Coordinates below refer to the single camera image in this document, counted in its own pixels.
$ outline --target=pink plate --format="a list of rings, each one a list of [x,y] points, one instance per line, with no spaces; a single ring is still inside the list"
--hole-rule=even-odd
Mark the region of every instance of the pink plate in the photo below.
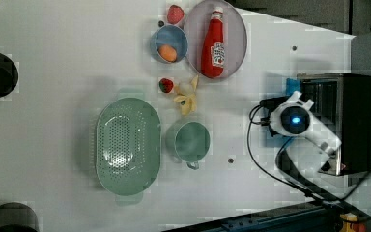
[[[237,10],[225,1],[205,0],[188,14],[184,26],[188,38],[187,59],[189,64],[201,74],[201,52],[214,7],[222,7],[224,10],[225,64],[224,72],[220,77],[228,77],[243,63],[247,38],[243,19]]]

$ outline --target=bottle cap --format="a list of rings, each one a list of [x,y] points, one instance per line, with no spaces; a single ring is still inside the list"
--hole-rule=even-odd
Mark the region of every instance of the bottle cap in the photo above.
[[[224,13],[224,10],[222,10],[222,7],[215,7],[213,12]]]

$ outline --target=blue bowl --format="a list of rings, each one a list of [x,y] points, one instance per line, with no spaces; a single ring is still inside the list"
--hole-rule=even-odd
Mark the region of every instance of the blue bowl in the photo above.
[[[158,50],[161,46],[168,44],[177,51],[177,59],[174,62],[164,60]],[[188,39],[185,32],[177,26],[166,25],[158,29],[150,40],[152,56],[162,63],[177,63],[186,57],[188,52]]]

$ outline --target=orange fruit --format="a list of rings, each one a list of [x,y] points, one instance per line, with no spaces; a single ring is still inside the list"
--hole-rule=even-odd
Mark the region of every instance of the orange fruit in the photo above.
[[[158,53],[160,56],[168,61],[168,62],[174,62],[177,59],[177,51],[172,47],[171,45],[163,45],[158,49]]]

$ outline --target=colander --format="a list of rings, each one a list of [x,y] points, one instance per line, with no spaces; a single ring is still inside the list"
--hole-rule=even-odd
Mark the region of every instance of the colander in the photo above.
[[[96,169],[109,191],[130,196],[155,180],[160,167],[160,120],[138,98],[122,98],[108,105],[97,126]]]

